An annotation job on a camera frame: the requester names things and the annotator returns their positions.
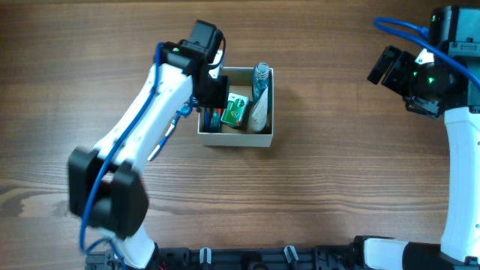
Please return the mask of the blue disposable razor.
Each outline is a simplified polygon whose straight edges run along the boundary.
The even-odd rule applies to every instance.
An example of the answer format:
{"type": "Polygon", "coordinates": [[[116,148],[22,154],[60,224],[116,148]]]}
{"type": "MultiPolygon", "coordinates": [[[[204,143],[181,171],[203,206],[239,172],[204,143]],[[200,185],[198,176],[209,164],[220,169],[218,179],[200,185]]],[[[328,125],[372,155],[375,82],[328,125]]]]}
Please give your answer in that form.
{"type": "Polygon", "coordinates": [[[204,116],[203,116],[203,131],[206,133],[210,132],[210,109],[204,109],[204,116]]]}

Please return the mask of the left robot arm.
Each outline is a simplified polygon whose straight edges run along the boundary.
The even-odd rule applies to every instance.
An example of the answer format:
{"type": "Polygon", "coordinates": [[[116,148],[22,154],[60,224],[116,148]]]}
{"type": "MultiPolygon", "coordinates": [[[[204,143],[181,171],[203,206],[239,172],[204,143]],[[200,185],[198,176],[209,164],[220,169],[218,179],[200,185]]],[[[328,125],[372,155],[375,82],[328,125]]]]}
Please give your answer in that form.
{"type": "Polygon", "coordinates": [[[81,219],[82,253],[105,243],[113,269],[163,268],[144,227],[149,198],[143,171],[175,117],[226,107],[230,81],[219,74],[225,51],[222,31],[202,20],[189,38],[158,43],[145,84],[119,122],[92,150],[70,154],[69,205],[81,219]]]}

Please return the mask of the blue mouthwash bottle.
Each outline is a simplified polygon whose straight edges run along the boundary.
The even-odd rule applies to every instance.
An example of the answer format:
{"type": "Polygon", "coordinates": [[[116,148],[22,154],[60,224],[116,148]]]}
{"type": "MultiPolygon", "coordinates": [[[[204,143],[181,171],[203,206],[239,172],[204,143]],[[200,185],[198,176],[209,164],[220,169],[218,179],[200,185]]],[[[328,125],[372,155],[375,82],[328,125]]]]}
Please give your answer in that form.
{"type": "Polygon", "coordinates": [[[260,62],[254,67],[253,70],[253,88],[252,97],[253,103],[256,104],[261,95],[267,93],[268,111],[272,108],[272,102],[270,101],[270,78],[269,78],[269,65],[265,62],[260,62]]]}

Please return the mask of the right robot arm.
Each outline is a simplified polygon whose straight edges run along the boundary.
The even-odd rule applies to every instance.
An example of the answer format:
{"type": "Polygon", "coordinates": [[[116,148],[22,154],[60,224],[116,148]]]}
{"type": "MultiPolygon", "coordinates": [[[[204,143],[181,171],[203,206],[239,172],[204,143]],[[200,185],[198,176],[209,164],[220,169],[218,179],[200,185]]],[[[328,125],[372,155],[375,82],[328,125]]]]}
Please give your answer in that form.
{"type": "Polygon", "coordinates": [[[479,9],[437,8],[429,27],[386,17],[373,24],[423,49],[414,56],[386,47],[367,78],[400,95],[406,110],[444,119],[448,213],[439,244],[364,236],[355,263],[365,269],[478,269],[479,9]]]}

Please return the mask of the white lotion tube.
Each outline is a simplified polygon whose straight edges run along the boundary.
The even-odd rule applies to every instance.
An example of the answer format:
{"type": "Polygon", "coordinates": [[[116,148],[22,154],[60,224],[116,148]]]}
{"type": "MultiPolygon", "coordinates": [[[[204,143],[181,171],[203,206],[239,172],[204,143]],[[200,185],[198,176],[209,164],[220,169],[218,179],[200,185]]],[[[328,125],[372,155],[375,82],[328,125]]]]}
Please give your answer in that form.
{"type": "Polygon", "coordinates": [[[267,116],[269,111],[269,88],[266,88],[259,96],[259,100],[252,107],[250,117],[248,119],[247,129],[251,133],[262,132],[266,127],[267,116]]]}

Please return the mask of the red teal toothpaste tube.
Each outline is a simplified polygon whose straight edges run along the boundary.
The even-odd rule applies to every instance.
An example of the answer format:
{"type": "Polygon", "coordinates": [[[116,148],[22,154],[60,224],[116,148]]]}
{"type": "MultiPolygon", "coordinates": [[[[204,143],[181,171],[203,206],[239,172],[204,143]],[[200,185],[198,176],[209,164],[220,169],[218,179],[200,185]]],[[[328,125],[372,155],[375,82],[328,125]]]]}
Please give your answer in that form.
{"type": "Polygon", "coordinates": [[[209,125],[210,133],[220,133],[221,132],[221,116],[223,110],[221,108],[214,108],[211,111],[211,119],[209,125]]]}

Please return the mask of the green Dettol soap bar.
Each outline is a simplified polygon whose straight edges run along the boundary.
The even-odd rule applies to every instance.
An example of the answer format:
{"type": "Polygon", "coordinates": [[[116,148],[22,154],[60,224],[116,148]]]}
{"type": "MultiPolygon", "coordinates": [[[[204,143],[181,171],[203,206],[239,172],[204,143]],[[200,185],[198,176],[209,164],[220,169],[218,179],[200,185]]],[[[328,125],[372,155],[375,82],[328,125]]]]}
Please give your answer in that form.
{"type": "Polygon", "coordinates": [[[245,116],[249,97],[240,94],[229,93],[227,107],[220,118],[221,122],[231,128],[240,128],[245,116]]]}

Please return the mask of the blue white toothbrush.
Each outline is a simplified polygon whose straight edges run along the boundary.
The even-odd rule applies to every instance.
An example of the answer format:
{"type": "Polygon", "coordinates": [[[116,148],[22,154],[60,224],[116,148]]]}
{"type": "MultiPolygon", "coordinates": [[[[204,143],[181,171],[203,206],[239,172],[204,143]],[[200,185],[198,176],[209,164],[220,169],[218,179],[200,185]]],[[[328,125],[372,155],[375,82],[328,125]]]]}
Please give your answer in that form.
{"type": "Polygon", "coordinates": [[[153,161],[158,156],[158,154],[166,144],[167,140],[174,133],[176,126],[179,122],[179,119],[181,117],[184,117],[184,118],[188,117],[192,113],[192,111],[193,111],[193,107],[191,106],[190,103],[185,103],[179,110],[176,111],[170,123],[170,126],[166,130],[166,133],[160,139],[160,142],[156,145],[152,153],[148,156],[147,161],[153,161]]]}

